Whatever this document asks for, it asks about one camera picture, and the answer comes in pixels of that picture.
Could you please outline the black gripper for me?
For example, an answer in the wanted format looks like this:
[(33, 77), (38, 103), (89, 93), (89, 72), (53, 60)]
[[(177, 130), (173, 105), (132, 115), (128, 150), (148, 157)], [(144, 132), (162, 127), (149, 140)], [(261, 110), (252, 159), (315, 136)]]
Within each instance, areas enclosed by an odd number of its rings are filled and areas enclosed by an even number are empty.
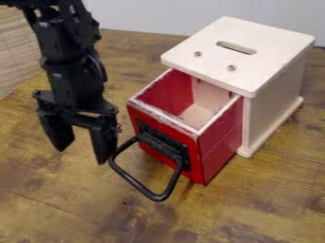
[(100, 54), (92, 48), (77, 58), (43, 58), (41, 64), (51, 89), (37, 91), (34, 98), (46, 135), (62, 152), (76, 141), (73, 125), (90, 128), (93, 149), (102, 165), (117, 150), (121, 124), (118, 108), (104, 97), (109, 77)]

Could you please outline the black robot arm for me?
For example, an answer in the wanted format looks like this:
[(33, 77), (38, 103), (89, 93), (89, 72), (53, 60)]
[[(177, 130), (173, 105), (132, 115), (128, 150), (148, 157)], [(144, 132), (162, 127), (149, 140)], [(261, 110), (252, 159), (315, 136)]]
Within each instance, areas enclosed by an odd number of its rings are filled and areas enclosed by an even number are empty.
[(58, 150), (76, 141), (73, 128), (90, 132), (97, 160), (104, 164), (117, 149), (117, 106), (104, 98), (109, 75), (96, 43), (100, 23), (82, 0), (0, 0), (19, 9), (38, 37), (41, 66), (51, 88), (34, 92), (43, 130)]

